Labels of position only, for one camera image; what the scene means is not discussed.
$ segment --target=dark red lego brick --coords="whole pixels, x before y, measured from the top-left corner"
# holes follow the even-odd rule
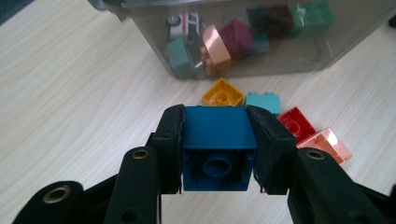
[[[267,34],[270,39],[289,35],[293,27],[288,6],[248,8],[247,17],[254,35]]]
[[[297,144],[317,133],[297,106],[277,119],[297,138]]]
[[[254,50],[250,28],[237,19],[224,26],[219,35],[232,59],[246,57]]]

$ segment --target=blue duplo block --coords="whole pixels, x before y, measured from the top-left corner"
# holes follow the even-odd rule
[[[246,109],[187,106],[185,116],[184,190],[247,190],[258,145]]]
[[[248,93],[245,99],[245,105],[255,105],[264,108],[275,116],[280,114],[279,95],[276,95],[271,91],[268,91],[265,94],[258,94],[255,91]]]

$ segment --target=wood grain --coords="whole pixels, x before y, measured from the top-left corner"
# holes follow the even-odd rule
[[[381,26],[329,69],[230,77],[244,93],[280,94],[353,154],[343,168],[389,193],[396,183],[396,30]],[[84,188],[114,175],[162,112],[200,105],[214,80],[167,74],[132,21],[84,1],[34,1],[0,26],[0,222],[58,180]],[[163,223],[291,223],[285,196],[184,192],[163,196]]]

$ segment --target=green lego brick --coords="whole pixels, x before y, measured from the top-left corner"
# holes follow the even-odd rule
[[[193,58],[184,46],[182,38],[177,38],[167,43],[165,57],[169,61],[169,67],[177,77],[196,76]]]
[[[294,23],[291,35],[323,34],[334,22],[334,15],[327,1],[297,4],[290,7],[290,13]]]

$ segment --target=plastic storage container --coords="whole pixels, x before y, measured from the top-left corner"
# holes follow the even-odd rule
[[[165,67],[179,78],[323,69],[396,13],[395,0],[102,3],[120,20],[132,18]]]

